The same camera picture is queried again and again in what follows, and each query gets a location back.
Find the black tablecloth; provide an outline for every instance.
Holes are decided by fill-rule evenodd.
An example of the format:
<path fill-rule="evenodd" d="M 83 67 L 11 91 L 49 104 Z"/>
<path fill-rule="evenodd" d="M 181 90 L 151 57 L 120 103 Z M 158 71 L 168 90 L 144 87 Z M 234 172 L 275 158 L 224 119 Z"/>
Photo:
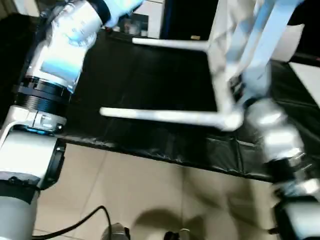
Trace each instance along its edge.
<path fill-rule="evenodd" d="M 0 123 L 31 44 L 36 18 L 0 21 Z M 320 110 L 288 64 L 272 62 L 271 95 L 320 163 Z M 133 45 L 98 34 L 88 52 L 61 136 L 69 143 L 169 163 L 272 181 L 247 124 L 235 132 L 212 127 L 107 118 L 100 107 L 215 111 L 207 57 L 201 52 Z"/>

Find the black cable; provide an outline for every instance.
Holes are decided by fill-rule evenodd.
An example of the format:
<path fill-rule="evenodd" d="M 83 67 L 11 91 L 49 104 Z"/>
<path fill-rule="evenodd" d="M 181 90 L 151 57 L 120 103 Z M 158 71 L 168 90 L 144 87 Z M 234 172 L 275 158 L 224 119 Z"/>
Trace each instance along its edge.
<path fill-rule="evenodd" d="M 95 210 L 93 210 L 89 215 L 87 215 L 85 218 L 83 218 L 82 220 L 80 220 L 79 222 L 77 222 L 76 224 L 69 226 L 65 229 L 56 231 L 56 232 L 52 232 L 46 235 L 39 235 L 39 236 L 32 236 L 32 240 L 46 240 L 46 239 L 52 239 L 55 238 L 57 236 L 60 236 L 62 234 L 68 233 L 74 229 L 76 229 L 77 227 L 79 227 L 80 225 L 82 225 L 83 223 L 85 223 L 89 218 L 91 218 L 96 212 L 98 212 L 100 209 L 102 209 L 106 215 L 106 218 L 108 220 L 108 240 L 111 240 L 112 237 L 112 226 L 111 226 L 111 220 L 110 220 L 110 216 L 109 213 L 107 211 L 107 209 L 104 206 L 98 206 Z"/>

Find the white robotic arm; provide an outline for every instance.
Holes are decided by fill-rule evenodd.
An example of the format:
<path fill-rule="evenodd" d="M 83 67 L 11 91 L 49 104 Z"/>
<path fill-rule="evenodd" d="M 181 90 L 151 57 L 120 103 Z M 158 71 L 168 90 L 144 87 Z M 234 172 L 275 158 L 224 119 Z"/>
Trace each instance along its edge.
<path fill-rule="evenodd" d="M 114 26 L 142 2 L 66 1 L 39 26 L 44 37 L 0 131 L 0 239 L 32 238 L 39 193 L 59 179 L 66 145 L 55 134 L 67 122 L 85 55 L 101 26 Z"/>

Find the blue light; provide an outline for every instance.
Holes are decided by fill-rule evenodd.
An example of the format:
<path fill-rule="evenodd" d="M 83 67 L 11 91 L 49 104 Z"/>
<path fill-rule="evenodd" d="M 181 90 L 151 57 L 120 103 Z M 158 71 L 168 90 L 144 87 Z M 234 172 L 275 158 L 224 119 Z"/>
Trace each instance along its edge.
<path fill-rule="evenodd" d="M 45 135 L 46 132 L 45 131 L 41 131 L 41 130 L 37 130 L 37 129 L 33 129 L 33 128 L 26 128 L 26 130 L 28 132 L 31 132 L 31 133 L 36 133 L 36 134 L 40 134 L 40 135 Z"/>

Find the tiled floor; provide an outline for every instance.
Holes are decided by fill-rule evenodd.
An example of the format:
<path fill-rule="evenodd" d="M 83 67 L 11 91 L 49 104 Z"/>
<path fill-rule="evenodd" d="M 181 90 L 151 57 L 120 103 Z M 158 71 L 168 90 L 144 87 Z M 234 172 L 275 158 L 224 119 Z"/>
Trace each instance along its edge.
<path fill-rule="evenodd" d="M 270 184 L 69 144 L 59 182 L 38 202 L 35 235 L 68 227 L 99 205 L 133 240 L 189 228 L 199 240 L 273 240 Z M 56 240 L 99 240 L 99 212 Z"/>

